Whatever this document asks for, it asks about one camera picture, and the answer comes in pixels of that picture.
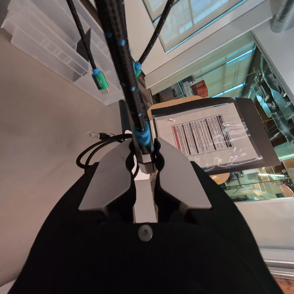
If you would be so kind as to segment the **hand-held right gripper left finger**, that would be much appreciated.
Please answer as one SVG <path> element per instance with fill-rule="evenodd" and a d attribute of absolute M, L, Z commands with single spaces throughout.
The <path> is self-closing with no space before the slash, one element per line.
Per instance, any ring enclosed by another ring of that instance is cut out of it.
<path fill-rule="evenodd" d="M 134 144 L 128 138 L 100 160 L 79 211 L 99 211 L 107 219 L 118 217 L 123 222 L 134 222 L 136 187 L 131 172 L 134 166 Z"/>

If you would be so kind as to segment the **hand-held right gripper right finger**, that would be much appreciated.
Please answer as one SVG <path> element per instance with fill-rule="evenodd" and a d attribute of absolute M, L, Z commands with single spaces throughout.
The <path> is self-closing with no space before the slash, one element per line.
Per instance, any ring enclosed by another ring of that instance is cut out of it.
<path fill-rule="evenodd" d="M 156 138 L 154 154 L 158 222 L 169 222 L 174 213 L 184 217 L 188 210 L 212 208 L 191 162 L 181 151 L 164 139 Z"/>

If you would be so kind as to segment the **grey hdmi switch box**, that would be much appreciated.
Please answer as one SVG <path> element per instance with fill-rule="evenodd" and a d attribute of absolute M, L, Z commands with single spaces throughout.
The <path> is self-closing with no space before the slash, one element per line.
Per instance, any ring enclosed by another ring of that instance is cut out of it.
<path fill-rule="evenodd" d="M 139 145 L 136 138 L 133 139 L 134 142 L 134 148 L 135 148 L 135 157 L 137 160 L 137 163 L 140 167 L 140 170 L 145 174 L 151 174 L 155 172 L 155 166 L 154 166 L 154 145 L 153 140 L 149 142 L 147 146 L 141 146 Z"/>

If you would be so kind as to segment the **clear plastic organizer box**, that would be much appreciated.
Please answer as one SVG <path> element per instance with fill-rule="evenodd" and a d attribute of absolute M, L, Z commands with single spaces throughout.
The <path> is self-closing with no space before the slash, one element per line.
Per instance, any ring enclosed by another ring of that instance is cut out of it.
<path fill-rule="evenodd" d="M 1 28 L 10 42 L 104 105 L 124 100 L 123 91 L 98 24 L 85 1 L 73 1 L 95 65 L 108 83 L 98 90 L 83 42 L 66 1 L 1 1 Z"/>

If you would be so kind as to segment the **printed instruction sheet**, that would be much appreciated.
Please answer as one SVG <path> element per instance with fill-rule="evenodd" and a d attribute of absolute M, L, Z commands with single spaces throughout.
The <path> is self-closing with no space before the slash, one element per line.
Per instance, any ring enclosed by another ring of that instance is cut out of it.
<path fill-rule="evenodd" d="M 176 148 L 187 157 L 234 148 L 221 114 L 171 128 Z"/>

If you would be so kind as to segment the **clear acrylic sign holder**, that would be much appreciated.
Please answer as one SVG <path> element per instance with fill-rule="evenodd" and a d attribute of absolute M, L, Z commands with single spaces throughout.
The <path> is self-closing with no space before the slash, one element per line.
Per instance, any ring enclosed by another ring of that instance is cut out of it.
<path fill-rule="evenodd" d="M 245 164 L 255 164 L 263 159 L 257 144 L 253 141 L 244 120 L 234 103 L 222 103 L 196 108 L 171 115 L 154 118 L 157 136 L 175 146 L 172 126 L 221 114 L 224 118 L 232 149 L 187 157 L 207 171 L 225 168 L 239 168 Z"/>

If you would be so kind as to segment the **red storage case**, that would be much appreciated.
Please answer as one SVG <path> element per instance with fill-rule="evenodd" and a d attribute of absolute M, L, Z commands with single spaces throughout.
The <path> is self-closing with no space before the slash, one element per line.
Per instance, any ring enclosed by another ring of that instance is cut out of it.
<path fill-rule="evenodd" d="M 207 98 L 208 97 L 208 88 L 206 86 L 205 80 L 201 80 L 198 83 L 195 83 L 191 86 L 192 92 L 194 95 Z"/>

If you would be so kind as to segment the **large paned window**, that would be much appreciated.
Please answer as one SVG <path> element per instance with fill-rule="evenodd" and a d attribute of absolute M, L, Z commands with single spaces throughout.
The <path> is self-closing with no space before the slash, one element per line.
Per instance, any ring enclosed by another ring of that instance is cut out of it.
<path fill-rule="evenodd" d="M 157 32 L 157 38 L 169 53 L 204 31 L 221 18 L 238 17 L 265 1 L 247 0 L 177 0 L 143 1 L 147 13 Z"/>

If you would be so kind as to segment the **metal ventilation duct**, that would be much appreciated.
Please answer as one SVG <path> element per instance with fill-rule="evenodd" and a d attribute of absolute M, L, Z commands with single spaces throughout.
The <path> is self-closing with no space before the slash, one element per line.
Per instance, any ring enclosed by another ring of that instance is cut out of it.
<path fill-rule="evenodd" d="M 282 33 L 294 27 L 294 1 L 283 0 L 271 20 L 271 31 Z"/>

